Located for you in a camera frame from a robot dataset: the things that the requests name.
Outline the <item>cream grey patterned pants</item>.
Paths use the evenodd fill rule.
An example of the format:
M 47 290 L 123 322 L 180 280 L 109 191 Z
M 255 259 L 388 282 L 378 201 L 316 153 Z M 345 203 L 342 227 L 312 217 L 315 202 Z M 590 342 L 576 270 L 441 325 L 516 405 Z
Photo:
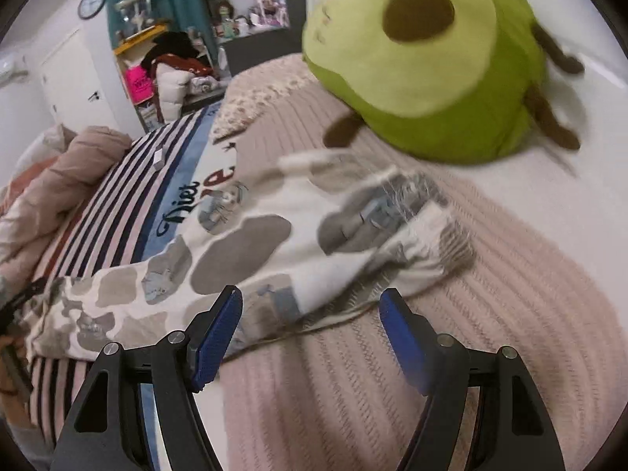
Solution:
M 153 345 L 233 285 L 236 354 L 360 316 L 387 288 L 419 294 L 472 256 L 429 175 L 342 151 L 291 154 L 204 197 L 161 253 L 57 279 L 28 344 L 74 360 L 111 342 Z

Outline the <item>pink beige quilted comforter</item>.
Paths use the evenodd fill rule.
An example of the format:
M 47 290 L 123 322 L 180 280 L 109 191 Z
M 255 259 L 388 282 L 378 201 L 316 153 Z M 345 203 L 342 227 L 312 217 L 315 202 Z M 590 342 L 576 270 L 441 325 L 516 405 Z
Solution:
M 1 299 L 18 294 L 67 214 L 79 206 L 132 146 L 132 138 L 90 126 L 1 210 Z

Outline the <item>pink ribbed bed cover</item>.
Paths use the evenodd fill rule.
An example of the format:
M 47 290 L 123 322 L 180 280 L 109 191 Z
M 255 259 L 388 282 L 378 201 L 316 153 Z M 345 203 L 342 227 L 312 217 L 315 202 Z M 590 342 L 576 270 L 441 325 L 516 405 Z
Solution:
M 390 303 L 351 321 L 261 345 L 220 371 L 232 470 L 394 470 L 429 401 L 424 359 L 496 369 L 516 349 L 567 469 L 601 449 L 627 404 L 627 344 L 607 297 L 541 233 L 440 166 L 431 168 L 471 236 L 464 266 L 408 300 L 433 334 L 418 342 Z

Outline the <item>striped Diet Coke blanket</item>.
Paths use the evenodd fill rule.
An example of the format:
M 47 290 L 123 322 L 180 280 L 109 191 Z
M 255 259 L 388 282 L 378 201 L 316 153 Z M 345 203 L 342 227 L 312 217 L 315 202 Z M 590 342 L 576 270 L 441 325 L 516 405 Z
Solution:
M 72 210 L 35 276 L 47 286 L 32 333 L 33 424 L 55 447 L 91 362 L 124 324 L 119 303 L 148 273 L 133 266 L 159 255 L 197 203 L 235 173 L 235 142 L 213 144 L 215 102 L 134 141 L 87 200 Z M 152 168 L 163 148 L 165 165 Z

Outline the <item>small white box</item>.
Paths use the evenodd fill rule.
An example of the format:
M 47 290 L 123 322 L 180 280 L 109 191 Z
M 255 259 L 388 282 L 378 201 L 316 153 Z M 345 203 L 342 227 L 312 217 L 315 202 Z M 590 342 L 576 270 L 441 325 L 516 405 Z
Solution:
M 152 158 L 152 168 L 154 171 L 160 171 L 165 165 L 164 149 L 160 148 L 154 151 Z

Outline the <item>white door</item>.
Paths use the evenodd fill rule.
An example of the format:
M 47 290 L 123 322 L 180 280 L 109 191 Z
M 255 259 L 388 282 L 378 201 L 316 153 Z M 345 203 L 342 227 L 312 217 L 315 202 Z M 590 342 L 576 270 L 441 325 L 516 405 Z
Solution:
M 89 126 L 118 130 L 83 33 L 76 29 L 40 64 L 42 88 L 57 123 L 73 132 Z

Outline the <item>pink shopping bag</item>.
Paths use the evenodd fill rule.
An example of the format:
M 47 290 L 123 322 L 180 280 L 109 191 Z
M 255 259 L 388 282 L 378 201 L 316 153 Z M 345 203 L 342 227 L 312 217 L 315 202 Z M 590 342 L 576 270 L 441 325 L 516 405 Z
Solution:
M 153 96 L 152 81 L 141 65 L 128 68 L 124 73 L 124 79 L 134 104 L 142 103 Z

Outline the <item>white puffer jacket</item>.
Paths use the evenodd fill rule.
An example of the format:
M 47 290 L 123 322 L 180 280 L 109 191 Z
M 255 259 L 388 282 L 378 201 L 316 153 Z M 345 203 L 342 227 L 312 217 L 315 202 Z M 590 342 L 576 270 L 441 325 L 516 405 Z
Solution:
M 157 99 L 164 123 L 170 123 L 180 118 L 183 102 L 188 94 L 188 84 L 194 78 L 194 73 L 175 69 L 160 63 L 157 65 Z

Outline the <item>yellow white shelf unit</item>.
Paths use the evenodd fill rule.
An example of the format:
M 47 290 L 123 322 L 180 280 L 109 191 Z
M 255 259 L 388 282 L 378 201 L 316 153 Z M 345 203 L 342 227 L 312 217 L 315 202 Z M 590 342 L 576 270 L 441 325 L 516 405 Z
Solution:
M 154 41 L 168 31 L 168 23 L 161 20 L 127 38 L 121 32 L 116 33 L 118 45 L 113 53 L 120 80 L 145 133 L 156 129 L 160 123 L 153 102 L 153 82 L 141 63 L 155 46 Z

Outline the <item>floral pillow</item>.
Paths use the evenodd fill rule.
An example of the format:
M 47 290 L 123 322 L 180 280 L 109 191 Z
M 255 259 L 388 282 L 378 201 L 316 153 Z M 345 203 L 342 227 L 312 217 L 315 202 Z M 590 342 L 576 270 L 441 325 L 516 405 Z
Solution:
M 212 143 L 245 131 L 268 108 L 315 81 L 301 53 L 277 57 L 235 75 L 212 124 Z

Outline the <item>dark desk with clutter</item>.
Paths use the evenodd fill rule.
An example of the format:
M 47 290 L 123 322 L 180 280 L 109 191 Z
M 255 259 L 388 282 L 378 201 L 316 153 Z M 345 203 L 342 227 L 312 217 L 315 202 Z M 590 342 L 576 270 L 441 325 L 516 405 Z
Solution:
M 301 50 L 305 0 L 204 0 L 230 72 Z

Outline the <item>green avocado plush toy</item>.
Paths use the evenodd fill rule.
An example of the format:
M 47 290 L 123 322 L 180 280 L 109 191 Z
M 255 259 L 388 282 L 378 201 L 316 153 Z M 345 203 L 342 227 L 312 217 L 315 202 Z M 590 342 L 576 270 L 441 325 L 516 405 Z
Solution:
M 531 129 L 580 147 L 543 91 L 548 65 L 584 68 L 527 0 L 323 0 L 302 34 L 305 63 L 346 117 L 323 135 L 348 146 L 362 126 L 419 159 L 479 164 L 514 153 Z

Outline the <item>white wall air conditioner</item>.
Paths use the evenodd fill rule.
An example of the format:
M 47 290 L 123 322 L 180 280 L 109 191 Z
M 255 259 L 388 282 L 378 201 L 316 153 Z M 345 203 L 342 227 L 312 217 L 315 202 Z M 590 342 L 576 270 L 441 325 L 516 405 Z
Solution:
M 23 78 L 28 75 L 28 69 L 20 64 L 16 57 L 6 55 L 0 60 L 0 84 L 4 85 L 13 79 Z

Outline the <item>round wall clock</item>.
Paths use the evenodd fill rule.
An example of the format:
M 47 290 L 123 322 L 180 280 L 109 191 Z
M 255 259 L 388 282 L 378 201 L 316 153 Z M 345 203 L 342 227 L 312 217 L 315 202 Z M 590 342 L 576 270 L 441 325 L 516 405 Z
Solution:
M 94 18 L 105 6 L 106 0 L 80 0 L 78 16 L 82 20 Z

